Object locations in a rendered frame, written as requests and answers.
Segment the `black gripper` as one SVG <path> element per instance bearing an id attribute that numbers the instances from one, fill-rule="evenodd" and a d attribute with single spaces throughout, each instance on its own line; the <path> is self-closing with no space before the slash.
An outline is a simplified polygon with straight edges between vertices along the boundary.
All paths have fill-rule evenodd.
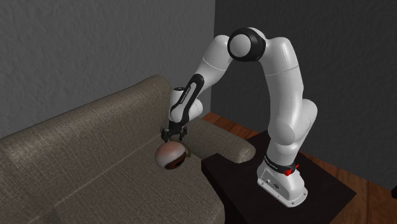
<path id="1" fill-rule="evenodd" d="M 179 140 L 182 141 L 187 135 L 187 126 L 170 121 L 168 129 L 162 129 L 161 131 L 161 138 L 165 143 L 169 141 L 169 133 L 179 134 Z"/>

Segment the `black robot stand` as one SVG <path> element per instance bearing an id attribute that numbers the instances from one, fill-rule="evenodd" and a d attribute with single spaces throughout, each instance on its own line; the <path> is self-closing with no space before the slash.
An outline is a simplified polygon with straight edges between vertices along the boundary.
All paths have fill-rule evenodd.
<path id="1" fill-rule="evenodd" d="M 299 153 L 295 161 L 308 197 L 299 206 L 286 207 L 257 184 L 256 170 L 269 141 L 266 131 L 246 140 L 256 154 L 241 164 L 218 153 L 202 160 L 202 172 L 223 202 L 225 224 L 330 224 L 355 191 Z"/>

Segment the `beige fabric sofa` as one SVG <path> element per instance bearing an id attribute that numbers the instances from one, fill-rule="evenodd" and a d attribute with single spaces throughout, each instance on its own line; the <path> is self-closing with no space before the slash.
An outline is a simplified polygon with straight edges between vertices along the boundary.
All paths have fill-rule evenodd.
<path id="1" fill-rule="evenodd" d="M 197 118 L 183 139 L 191 156 L 157 166 L 171 91 L 152 76 L 0 139 L 0 224 L 224 224 L 201 161 L 242 163 L 255 148 Z"/>

